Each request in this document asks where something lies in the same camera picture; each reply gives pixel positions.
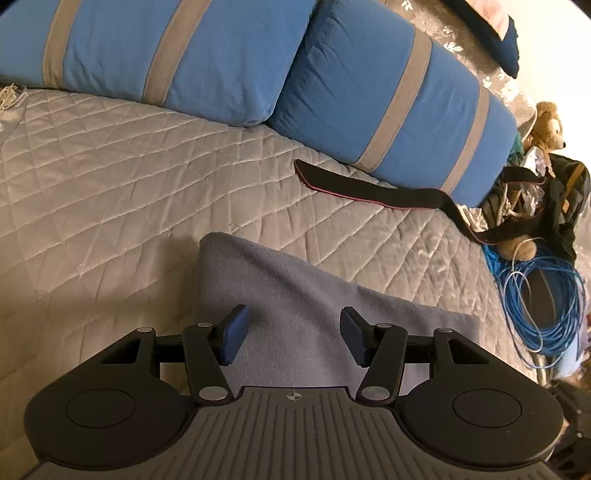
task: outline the ribbed gray panel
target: ribbed gray panel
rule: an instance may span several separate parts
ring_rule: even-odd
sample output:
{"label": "ribbed gray panel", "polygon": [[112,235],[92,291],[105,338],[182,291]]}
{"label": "ribbed gray panel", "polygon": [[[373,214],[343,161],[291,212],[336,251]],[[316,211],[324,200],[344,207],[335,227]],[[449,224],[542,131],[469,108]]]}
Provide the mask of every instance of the ribbed gray panel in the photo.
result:
{"label": "ribbed gray panel", "polygon": [[152,459],[107,472],[44,463],[27,480],[551,480],[543,463],[504,472],[448,465],[417,447],[384,408],[343,388],[248,387],[201,409],[185,434]]}

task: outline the light blue fabric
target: light blue fabric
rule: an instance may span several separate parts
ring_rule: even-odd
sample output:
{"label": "light blue fabric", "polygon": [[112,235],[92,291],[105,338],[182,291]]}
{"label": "light blue fabric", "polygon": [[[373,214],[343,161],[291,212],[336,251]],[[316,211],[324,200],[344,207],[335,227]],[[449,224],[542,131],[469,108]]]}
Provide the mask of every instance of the light blue fabric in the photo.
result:
{"label": "light blue fabric", "polygon": [[0,82],[43,87],[45,39],[59,0],[18,0],[0,15]]}
{"label": "light blue fabric", "polygon": [[[58,0],[18,0],[0,17],[0,79],[42,86]],[[142,100],[154,53],[179,0],[82,0],[63,64],[64,88]],[[266,120],[316,0],[212,0],[164,106],[229,125]]]}
{"label": "light blue fabric", "polygon": [[[269,124],[280,134],[352,164],[369,144],[404,71],[414,27],[374,0],[326,0],[314,17]],[[439,188],[472,127],[478,80],[434,43],[415,103],[375,177]],[[452,193],[476,206],[505,164],[513,115],[491,98],[481,142]]]}
{"label": "light blue fabric", "polygon": [[141,101],[179,0],[83,0],[64,56],[64,88]]}
{"label": "light blue fabric", "polygon": [[266,120],[315,0],[213,0],[164,106],[230,125]]}

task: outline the coiled blue cable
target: coiled blue cable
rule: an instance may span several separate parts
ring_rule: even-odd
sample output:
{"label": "coiled blue cable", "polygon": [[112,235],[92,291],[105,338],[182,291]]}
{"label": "coiled blue cable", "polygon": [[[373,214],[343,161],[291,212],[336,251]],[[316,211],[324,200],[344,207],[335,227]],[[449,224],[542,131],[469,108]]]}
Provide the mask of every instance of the coiled blue cable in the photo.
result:
{"label": "coiled blue cable", "polygon": [[[538,244],[538,256],[523,262],[503,260],[492,247],[482,248],[488,268],[495,277],[507,328],[519,357],[531,368],[543,369],[555,366],[571,343],[576,341],[584,319],[586,292],[579,272],[566,260],[553,256],[540,244]],[[557,291],[553,289],[553,294],[555,297],[562,298],[563,305],[562,311],[557,312],[557,323],[542,329],[536,327],[531,320],[522,296],[524,284],[529,289],[528,274],[537,269],[552,271],[553,275],[557,276]],[[554,361],[544,367],[527,361],[515,341],[514,331],[519,335],[526,349],[532,353],[555,357]]]}

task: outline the pink fabric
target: pink fabric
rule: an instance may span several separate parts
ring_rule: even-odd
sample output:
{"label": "pink fabric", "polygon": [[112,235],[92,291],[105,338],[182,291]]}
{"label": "pink fabric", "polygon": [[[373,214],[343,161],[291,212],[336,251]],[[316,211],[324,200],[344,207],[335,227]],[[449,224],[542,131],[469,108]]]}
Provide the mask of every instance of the pink fabric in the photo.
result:
{"label": "pink fabric", "polygon": [[499,0],[466,0],[468,4],[493,28],[501,40],[509,28],[509,15]]}

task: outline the gray cloth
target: gray cloth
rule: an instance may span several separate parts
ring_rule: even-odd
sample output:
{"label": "gray cloth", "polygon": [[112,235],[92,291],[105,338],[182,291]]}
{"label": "gray cloth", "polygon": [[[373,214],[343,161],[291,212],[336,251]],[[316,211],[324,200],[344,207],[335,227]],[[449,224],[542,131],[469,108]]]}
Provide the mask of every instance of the gray cloth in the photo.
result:
{"label": "gray cloth", "polygon": [[[196,322],[219,322],[237,304],[251,311],[251,327],[224,373],[234,392],[243,385],[347,385],[353,394],[365,370],[340,337],[339,316],[352,306],[369,323],[390,322],[411,335],[450,327],[476,341],[473,316],[446,312],[334,277],[288,254],[225,233],[200,243],[196,268]],[[428,378],[427,365],[407,365],[402,393]]]}

